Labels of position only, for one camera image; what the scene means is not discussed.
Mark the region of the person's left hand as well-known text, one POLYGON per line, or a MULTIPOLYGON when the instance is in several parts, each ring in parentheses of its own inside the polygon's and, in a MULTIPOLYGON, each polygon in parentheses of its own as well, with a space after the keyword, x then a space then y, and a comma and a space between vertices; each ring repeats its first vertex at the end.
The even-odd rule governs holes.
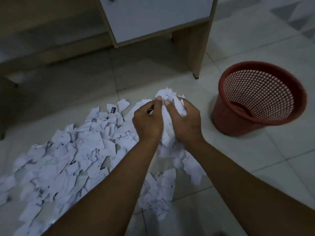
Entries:
POLYGON ((141 142, 158 145, 163 132, 162 114, 154 114, 155 100, 150 101, 134 112, 133 125, 141 142))

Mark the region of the person's right hand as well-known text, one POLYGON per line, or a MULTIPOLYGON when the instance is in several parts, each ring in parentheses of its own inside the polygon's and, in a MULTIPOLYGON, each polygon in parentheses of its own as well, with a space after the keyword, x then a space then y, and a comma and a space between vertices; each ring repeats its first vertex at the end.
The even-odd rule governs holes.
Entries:
POLYGON ((187 99, 183 99, 183 102, 187 115, 179 115, 179 119, 172 120, 172 124, 176 139, 189 150, 205 140, 202 135, 200 111, 187 99))

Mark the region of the handful of torn white paper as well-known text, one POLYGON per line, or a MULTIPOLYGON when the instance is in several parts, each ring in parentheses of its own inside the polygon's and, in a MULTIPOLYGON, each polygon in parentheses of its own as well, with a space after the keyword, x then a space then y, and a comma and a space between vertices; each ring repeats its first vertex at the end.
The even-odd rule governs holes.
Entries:
POLYGON ((163 133, 161 137, 161 143, 167 148, 173 148, 175 143, 175 133, 173 129, 173 124, 169 112, 167 111, 164 100, 169 100, 176 108, 181 116, 186 116, 187 111, 184 108, 184 102, 179 99, 176 92, 173 92, 170 88, 161 89, 157 92, 155 97, 162 97, 162 118, 163 118, 163 133))

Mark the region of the person's left forearm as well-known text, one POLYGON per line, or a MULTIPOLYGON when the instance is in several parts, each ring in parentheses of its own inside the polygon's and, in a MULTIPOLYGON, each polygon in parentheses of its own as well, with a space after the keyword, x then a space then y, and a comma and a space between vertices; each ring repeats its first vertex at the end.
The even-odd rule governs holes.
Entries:
POLYGON ((144 137, 42 236, 124 236, 160 137, 144 137))

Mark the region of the person's right forearm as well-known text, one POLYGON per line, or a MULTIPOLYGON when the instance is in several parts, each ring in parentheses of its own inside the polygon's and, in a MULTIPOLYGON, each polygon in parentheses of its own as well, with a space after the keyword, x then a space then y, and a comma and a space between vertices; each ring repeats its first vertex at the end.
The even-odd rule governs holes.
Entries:
POLYGON ((183 145, 248 236, 315 236, 315 210, 255 177, 204 139, 183 145))

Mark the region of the red plastic mesh wastebasket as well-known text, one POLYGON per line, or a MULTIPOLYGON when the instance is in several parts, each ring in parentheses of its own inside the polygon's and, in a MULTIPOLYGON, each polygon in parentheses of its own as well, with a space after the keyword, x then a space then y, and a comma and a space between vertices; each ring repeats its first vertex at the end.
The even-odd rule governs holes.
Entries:
POLYGON ((289 71, 266 62, 240 62, 221 75, 211 120, 219 132, 239 137, 290 123, 306 104, 304 87, 289 71))

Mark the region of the wooden desk with white drawer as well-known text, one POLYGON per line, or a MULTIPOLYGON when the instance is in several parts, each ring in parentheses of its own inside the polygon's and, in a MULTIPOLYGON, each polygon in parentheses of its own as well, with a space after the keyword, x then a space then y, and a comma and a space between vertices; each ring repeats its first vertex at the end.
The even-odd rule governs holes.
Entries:
POLYGON ((0 39, 57 20, 97 11, 106 32, 0 63, 0 140, 18 84, 5 76, 99 51, 172 34, 199 79, 218 0, 0 0, 0 39))

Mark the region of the pile of torn paper scraps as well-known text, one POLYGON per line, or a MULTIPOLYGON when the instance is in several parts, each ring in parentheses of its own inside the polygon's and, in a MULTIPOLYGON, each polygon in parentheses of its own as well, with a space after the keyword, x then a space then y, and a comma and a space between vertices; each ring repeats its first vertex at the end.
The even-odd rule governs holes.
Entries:
MULTIPOLYGON (((89 111, 85 122, 76 127, 67 125, 57 130, 50 141, 33 145, 18 156, 12 173, 0 177, 0 207, 12 201, 9 191, 20 187, 18 202, 26 207, 18 216, 20 226, 7 235, 40 236, 68 209, 103 181, 124 156, 138 143, 139 136, 132 123, 134 112, 152 99, 137 102, 126 116, 121 112, 130 103, 125 99, 117 105, 107 104, 89 111)), ((195 158, 175 140, 173 125, 165 106, 162 106, 164 129, 156 154, 170 158, 171 167, 155 175, 147 173, 136 210, 152 210, 158 220, 169 211, 173 200, 178 170, 190 176, 194 185, 206 175, 195 158)))

